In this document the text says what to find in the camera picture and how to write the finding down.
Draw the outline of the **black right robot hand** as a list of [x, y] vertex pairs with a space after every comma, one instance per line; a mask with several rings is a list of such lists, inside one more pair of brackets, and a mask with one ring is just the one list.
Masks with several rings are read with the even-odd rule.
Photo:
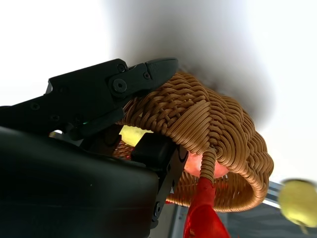
[[124, 106], [177, 69], [175, 58], [132, 67], [114, 59], [50, 78], [44, 95], [1, 107], [1, 237], [148, 237], [188, 153], [149, 133], [131, 160], [112, 153]]

